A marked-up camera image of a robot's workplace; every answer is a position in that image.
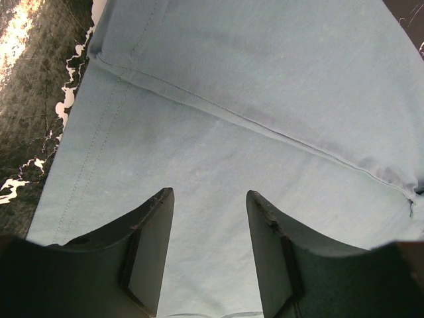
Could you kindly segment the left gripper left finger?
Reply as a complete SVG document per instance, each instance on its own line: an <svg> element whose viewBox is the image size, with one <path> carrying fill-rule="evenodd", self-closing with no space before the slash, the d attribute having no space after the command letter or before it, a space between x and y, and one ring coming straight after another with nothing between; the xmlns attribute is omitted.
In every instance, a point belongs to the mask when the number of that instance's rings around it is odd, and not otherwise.
<svg viewBox="0 0 424 318"><path fill-rule="evenodd" d="M1 237L2 317L155 317L172 188L66 244Z"/></svg>

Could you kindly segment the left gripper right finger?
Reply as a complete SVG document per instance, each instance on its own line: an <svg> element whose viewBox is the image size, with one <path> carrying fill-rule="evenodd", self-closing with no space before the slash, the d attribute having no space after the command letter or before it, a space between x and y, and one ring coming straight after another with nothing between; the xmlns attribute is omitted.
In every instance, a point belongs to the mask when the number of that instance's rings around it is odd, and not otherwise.
<svg viewBox="0 0 424 318"><path fill-rule="evenodd" d="M423 243L364 250L246 195L265 317L422 317Z"/></svg>

